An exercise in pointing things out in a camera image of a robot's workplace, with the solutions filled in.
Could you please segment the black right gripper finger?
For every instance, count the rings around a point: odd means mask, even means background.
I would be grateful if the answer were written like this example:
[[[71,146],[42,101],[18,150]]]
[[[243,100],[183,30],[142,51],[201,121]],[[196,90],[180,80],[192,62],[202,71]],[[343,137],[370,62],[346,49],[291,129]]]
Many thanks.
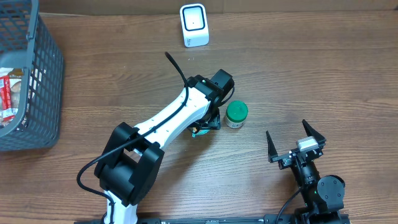
[[[271,135],[269,131],[266,131],[266,138],[267,138],[267,155],[269,162],[275,162],[276,157],[278,157],[278,153],[272,141]]]
[[[325,142],[325,137],[313,129],[305,119],[302,120],[302,124],[308,137],[314,137],[317,142]]]

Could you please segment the teal orange cracker packet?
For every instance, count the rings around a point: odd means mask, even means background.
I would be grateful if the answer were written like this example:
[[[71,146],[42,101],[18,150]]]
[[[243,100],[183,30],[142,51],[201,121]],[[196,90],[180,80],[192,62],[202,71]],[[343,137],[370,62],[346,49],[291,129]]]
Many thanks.
[[[191,132],[193,138],[195,138],[196,136],[204,135],[210,131],[210,128],[207,124],[192,124],[189,125],[187,129]]]

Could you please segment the green lid jar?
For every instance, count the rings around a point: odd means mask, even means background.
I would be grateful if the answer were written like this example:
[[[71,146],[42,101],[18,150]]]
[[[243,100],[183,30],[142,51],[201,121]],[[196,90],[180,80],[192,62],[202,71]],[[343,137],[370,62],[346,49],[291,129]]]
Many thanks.
[[[226,109],[224,120],[230,128],[240,128],[247,116],[247,105],[243,101],[232,101]]]

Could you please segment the beige brown snack pouch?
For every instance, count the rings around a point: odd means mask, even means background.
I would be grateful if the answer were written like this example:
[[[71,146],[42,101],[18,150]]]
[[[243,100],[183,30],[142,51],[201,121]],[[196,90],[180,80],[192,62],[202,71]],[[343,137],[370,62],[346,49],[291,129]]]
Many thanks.
[[[21,95],[21,84],[23,71],[20,68],[1,68],[1,77],[8,76],[10,79],[10,87],[11,87],[11,105],[12,112],[16,116],[18,112],[20,95]],[[4,121],[2,119],[2,99],[1,99],[1,128],[7,126],[10,121]]]

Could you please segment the red white stick packet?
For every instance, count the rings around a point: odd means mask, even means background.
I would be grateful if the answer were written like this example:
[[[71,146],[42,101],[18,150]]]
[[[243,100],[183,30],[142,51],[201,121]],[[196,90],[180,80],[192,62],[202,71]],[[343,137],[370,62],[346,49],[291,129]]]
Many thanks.
[[[15,115],[12,112],[11,105],[11,87],[9,77],[1,77],[1,99],[2,99],[2,119],[10,121],[14,119]]]

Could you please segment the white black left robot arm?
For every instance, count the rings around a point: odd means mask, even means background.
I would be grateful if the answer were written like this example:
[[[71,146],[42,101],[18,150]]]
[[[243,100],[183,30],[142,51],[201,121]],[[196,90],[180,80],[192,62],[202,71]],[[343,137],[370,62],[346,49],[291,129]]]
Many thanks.
[[[190,77],[151,119],[115,127],[94,171],[108,203],[102,223],[137,223],[137,205],[152,188],[167,146],[187,128],[219,129],[219,108],[233,88],[232,75],[222,69],[211,78]]]

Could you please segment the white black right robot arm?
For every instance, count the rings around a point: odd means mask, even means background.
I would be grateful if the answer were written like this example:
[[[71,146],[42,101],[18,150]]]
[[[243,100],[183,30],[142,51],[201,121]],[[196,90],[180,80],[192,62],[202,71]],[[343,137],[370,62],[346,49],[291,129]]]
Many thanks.
[[[314,160],[323,155],[326,138],[302,121],[307,137],[296,142],[297,147],[284,155],[278,155],[269,132],[266,132],[267,153],[270,163],[278,163],[279,169],[291,169],[298,190],[282,206],[277,215],[265,215],[266,223],[298,224],[347,224],[347,214],[341,214],[344,208],[345,182],[337,175],[321,177]],[[295,209],[291,215],[283,216],[288,204],[300,194],[305,206]]]

